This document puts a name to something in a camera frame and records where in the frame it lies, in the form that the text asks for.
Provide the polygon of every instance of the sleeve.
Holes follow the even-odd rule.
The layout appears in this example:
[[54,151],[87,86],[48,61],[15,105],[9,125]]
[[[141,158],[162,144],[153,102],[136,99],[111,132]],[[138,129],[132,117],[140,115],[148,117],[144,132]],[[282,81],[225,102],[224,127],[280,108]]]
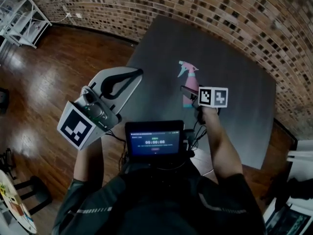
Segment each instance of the sleeve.
[[77,212],[84,200],[92,192],[92,187],[89,182],[82,182],[76,179],[72,180],[54,221],[53,235],[60,234],[73,217],[73,215],[68,214],[70,212]]
[[260,229],[265,233],[264,219],[259,206],[248,186],[243,174],[236,174],[226,179],[219,179],[219,186],[223,188],[228,194],[244,209],[252,215],[253,219]]

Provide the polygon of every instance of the white shelving unit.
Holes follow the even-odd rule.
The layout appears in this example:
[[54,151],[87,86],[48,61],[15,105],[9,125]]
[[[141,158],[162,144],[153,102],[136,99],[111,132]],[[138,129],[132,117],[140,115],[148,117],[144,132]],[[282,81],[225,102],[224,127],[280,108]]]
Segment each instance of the white shelving unit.
[[52,24],[33,0],[0,0],[0,36],[17,46],[34,48],[44,30]]

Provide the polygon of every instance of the small screen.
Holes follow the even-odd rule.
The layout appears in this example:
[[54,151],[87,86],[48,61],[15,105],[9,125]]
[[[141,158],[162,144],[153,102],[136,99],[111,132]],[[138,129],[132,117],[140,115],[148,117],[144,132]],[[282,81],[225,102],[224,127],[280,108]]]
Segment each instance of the small screen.
[[176,154],[179,151],[179,131],[130,133],[134,156]]

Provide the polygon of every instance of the pink spray bottle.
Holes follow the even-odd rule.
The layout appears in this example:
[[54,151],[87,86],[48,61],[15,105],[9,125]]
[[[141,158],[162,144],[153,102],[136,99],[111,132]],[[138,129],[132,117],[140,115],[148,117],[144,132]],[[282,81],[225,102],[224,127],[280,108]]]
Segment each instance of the pink spray bottle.
[[[183,75],[185,71],[188,71],[188,78],[186,80],[185,86],[192,90],[198,91],[199,84],[196,79],[195,71],[198,71],[199,69],[194,67],[192,64],[186,63],[184,61],[180,61],[179,64],[181,65],[181,71],[178,77]],[[182,103],[184,108],[192,108],[192,101],[186,96],[183,96]]]

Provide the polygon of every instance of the wooden floor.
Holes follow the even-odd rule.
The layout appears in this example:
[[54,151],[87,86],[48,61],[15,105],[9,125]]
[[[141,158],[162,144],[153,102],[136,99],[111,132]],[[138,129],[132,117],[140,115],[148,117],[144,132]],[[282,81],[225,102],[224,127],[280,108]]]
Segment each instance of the wooden floor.
[[[49,234],[64,194],[72,179],[76,150],[56,131],[68,100],[102,69],[126,65],[134,47],[101,34],[54,26],[42,36],[38,49],[8,46],[0,55],[0,87],[10,91],[7,114],[0,117],[0,152],[10,147],[15,154],[16,174],[22,182],[40,177],[53,203],[33,215],[39,234]],[[114,128],[123,136],[123,126]],[[273,178],[286,170],[291,138],[274,125],[261,170],[245,166],[245,177],[262,210],[261,200]],[[103,138],[105,179],[118,173],[123,145]],[[207,152],[196,152],[193,163],[202,174],[211,170]],[[214,179],[214,173],[208,174]],[[33,205],[34,200],[27,200]]]

